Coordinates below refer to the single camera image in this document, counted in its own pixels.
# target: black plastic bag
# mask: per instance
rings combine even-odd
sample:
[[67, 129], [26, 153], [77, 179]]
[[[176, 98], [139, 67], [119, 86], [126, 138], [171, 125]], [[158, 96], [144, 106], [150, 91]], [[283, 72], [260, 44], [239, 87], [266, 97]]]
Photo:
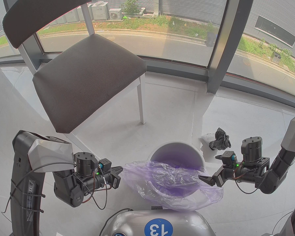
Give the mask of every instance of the black plastic bag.
[[225, 150], [231, 147], [231, 142], [229, 141], [229, 136], [221, 128], [218, 128], [215, 132], [215, 141], [212, 141], [208, 145], [211, 150]]

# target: blue circle sticker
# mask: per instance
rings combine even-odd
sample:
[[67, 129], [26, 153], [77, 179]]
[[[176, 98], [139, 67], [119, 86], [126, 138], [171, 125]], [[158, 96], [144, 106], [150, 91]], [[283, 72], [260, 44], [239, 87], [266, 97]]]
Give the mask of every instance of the blue circle sticker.
[[155, 218], [149, 221], [144, 228], [145, 236], [171, 236], [172, 224], [163, 218]]

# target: road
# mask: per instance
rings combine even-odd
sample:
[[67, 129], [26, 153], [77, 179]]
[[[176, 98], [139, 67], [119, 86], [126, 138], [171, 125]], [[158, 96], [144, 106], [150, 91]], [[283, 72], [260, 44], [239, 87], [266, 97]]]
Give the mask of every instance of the road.
[[[174, 39], [166, 35], [138, 35], [128, 33], [98, 32], [100, 35], [144, 56], [160, 57], [207, 66], [213, 48], [191, 40]], [[41, 37], [46, 52], [59, 52], [87, 37], [88, 34], [71, 34]], [[0, 48], [0, 53], [10, 50]], [[258, 61], [235, 54], [228, 72], [235, 73], [277, 87], [295, 95], [295, 78]]]

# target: trash bag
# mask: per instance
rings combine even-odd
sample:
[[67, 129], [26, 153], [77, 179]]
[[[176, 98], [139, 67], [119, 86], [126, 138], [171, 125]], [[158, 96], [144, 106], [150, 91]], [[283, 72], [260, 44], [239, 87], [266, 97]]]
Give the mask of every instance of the trash bag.
[[218, 128], [215, 132], [215, 141], [212, 141], [208, 145], [211, 150], [225, 150], [231, 147], [231, 142], [229, 141], [229, 136], [221, 128]]
[[166, 163], [139, 161], [124, 166], [122, 179], [144, 199], [176, 211], [193, 211], [220, 201], [223, 188], [210, 186], [198, 178], [200, 171], [172, 167]]

